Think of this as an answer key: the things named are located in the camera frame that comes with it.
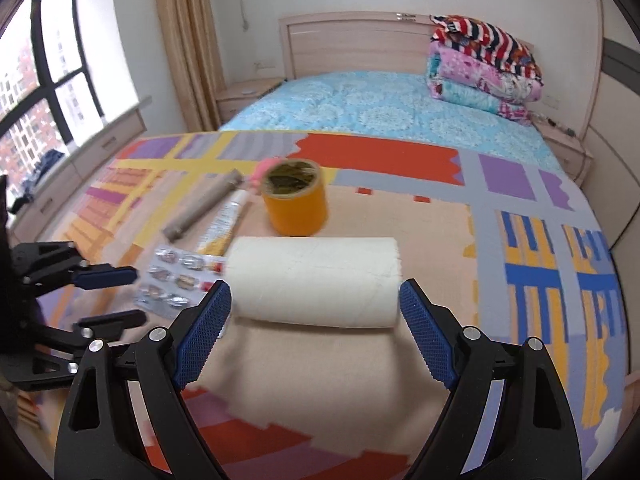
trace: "wooden cabinet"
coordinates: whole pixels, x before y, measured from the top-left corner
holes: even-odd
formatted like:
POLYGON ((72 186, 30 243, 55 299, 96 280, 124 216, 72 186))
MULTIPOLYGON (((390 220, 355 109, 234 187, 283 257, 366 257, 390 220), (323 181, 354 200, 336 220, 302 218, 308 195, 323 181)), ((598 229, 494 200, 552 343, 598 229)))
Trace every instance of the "wooden cabinet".
POLYGON ((593 155, 577 137, 570 137, 546 122, 534 121, 533 125, 542 134, 551 151, 554 152, 564 172, 578 186, 581 186, 591 169, 593 155))
POLYGON ((145 130, 140 110, 134 107, 60 160, 36 186, 34 201, 15 216, 9 230, 12 245, 36 241, 82 183, 145 130))
POLYGON ((226 90, 216 94, 222 124, 228 123, 236 114, 274 91, 283 81, 281 77, 253 79, 230 85, 226 90))

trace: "power cord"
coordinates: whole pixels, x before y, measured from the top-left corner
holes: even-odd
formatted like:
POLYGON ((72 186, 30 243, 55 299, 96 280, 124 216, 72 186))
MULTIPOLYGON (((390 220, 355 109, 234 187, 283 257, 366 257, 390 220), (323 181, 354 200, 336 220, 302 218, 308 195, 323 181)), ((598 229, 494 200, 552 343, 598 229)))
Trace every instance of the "power cord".
POLYGON ((240 0, 240 14, 242 15, 242 30, 246 32, 249 30, 249 21, 244 12, 244 0, 240 0))

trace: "nightstand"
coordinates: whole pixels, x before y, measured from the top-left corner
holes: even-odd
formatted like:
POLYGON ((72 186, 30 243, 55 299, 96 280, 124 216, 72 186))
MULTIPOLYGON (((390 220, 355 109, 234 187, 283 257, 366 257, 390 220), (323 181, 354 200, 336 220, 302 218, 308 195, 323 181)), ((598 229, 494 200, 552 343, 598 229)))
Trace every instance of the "nightstand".
POLYGON ((228 123, 240 110, 274 91, 284 81, 281 77, 253 79, 230 85, 216 94, 216 103, 222 123, 228 123))
POLYGON ((533 125, 542 134, 546 143, 554 152, 564 172, 581 186, 589 173, 593 155, 585 148, 578 137, 569 137, 562 130, 546 121, 533 121, 533 125))

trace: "cardboard tube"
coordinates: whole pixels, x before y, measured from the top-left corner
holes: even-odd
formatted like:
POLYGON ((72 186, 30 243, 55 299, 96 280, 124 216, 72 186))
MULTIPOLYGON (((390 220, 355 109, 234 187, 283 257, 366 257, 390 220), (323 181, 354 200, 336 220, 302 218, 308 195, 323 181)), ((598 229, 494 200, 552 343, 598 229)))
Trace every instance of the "cardboard tube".
POLYGON ((223 279, 236 316, 341 328, 389 328, 402 270, 393 238, 239 237, 223 279))
POLYGON ((232 170, 226 175, 219 176, 215 180, 213 188, 198 201, 198 205, 194 209, 185 211, 170 222, 169 225, 162 229, 162 234, 170 243, 182 238, 185 232, 241 183, 242 175, 238 170, 232 170))

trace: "building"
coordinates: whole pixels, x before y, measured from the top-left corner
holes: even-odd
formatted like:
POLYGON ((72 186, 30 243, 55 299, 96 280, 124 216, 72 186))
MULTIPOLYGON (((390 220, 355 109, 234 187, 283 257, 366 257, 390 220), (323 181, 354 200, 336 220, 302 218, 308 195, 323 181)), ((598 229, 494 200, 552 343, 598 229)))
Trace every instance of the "building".
MULTIPOLYGON (((20 50, 15 70, 0 78, 0 118, 37 85, 31 42, 27 40, 20 50)), ((33 171, 42 154, 50 149, 67 152, 51 117, 49 104, 43 100, 23 115, 0 139, 0 168, 9 176, 9 204, 13 201, 11 196, 15 199, 22 194, 21 181, 33 171)))

